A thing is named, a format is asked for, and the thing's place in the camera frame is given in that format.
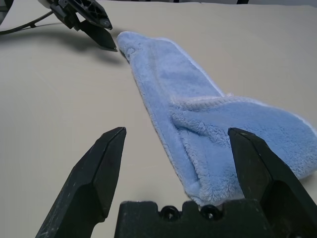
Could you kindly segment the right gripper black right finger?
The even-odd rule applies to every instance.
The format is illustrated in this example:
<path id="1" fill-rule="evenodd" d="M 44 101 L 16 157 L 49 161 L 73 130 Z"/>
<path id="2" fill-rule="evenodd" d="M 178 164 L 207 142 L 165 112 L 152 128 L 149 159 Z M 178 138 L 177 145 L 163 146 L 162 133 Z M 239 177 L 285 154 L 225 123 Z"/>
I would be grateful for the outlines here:
<path id="1" fill-rule="evenodd" d="M 315 238 L 317 206 L 291 169 L 255 134 L 228 130 L 245 198 L 257 200 L 278 238 Z"/>

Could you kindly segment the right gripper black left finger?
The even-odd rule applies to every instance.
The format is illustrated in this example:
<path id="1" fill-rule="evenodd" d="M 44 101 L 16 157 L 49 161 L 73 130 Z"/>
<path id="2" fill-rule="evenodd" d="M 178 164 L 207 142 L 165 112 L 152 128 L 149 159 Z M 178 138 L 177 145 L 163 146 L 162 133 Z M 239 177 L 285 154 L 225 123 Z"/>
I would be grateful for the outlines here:
<path id="1" fill-rule="evenodd" d="M 108 217 L 116 190 L 126 128 L 102 134 L 76 163 L 43 221 L 38 238 L 89 238 Z"/>

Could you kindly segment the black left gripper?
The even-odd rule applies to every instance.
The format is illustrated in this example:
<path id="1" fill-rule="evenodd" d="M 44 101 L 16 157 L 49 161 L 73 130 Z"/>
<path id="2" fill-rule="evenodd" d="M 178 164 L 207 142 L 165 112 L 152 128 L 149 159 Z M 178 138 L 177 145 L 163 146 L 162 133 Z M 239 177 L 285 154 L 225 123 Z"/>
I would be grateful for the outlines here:
<path id="1" fill-rule="evenodd" d="M 111 34 L 112 24 L 104 8 L 96 0 L 52 0 L 50 9 L 69 29 L 85 32 L 102 48 L 116 51 Z M 80 21 L 77 14 L 84 17 Z"/>

